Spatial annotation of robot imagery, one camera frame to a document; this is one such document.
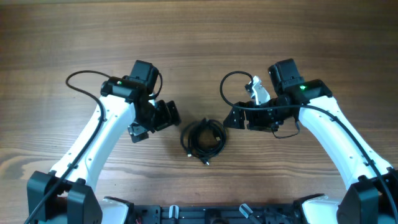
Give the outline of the black cable gold plug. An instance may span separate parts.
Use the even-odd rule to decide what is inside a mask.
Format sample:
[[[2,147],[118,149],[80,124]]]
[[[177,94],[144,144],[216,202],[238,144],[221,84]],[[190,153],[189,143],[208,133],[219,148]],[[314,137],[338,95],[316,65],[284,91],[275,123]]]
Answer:
[[[201,134],[205,131],[211,131],[216,144],[213,146],[202,146],[199,143]],[[226,144],[227,136],[224,126],[214,119],[203,119],[194,124],[188,134],[189,151],[193,156],[199,158],[212,158],[217,156]]]

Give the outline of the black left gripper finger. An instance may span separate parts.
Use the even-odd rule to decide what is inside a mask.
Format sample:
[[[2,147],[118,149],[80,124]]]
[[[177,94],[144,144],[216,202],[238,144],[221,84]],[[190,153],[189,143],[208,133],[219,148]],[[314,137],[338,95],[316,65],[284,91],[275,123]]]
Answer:
[[[165,103],[169,116],[167,117],[167,122],[165,124],[165,128],[174,125],[179,126],[181,123],[181,118],[177,109],[177,106],[174,101],[169,101]]]
[[[149,137],[148,130],[137,123],[129,125],[127,130],[133,143],[143,141]]]

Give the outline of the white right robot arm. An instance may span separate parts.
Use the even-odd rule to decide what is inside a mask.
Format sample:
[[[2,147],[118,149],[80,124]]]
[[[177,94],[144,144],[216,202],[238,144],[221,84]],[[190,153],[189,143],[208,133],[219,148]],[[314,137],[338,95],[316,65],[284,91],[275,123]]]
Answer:
[[[341,200],[314,194],[296,200],[289,213],[295,223],[396,223],[397,170],[355,130],[331,90],[319,79],[305,81],[292,59],[268,69],[275,98],[251,77],[248,102],[232,104],[228,128],[275,133],[293,118],[307,128],[338,169],[346,193]]]

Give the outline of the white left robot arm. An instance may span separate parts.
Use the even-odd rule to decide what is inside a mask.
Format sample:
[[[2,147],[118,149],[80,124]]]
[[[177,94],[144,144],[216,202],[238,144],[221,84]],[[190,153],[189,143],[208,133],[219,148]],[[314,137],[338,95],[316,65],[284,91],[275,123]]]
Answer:
[[[175,103],[157,101],[159,70],[138,60],[129,75],[108,76],[97,107],[68,152],[48,173],[35,171],[27,184],[26,223],[140,223],[132,202],[95,196],[99,175],[124,131],[134,143],[181,120]]]

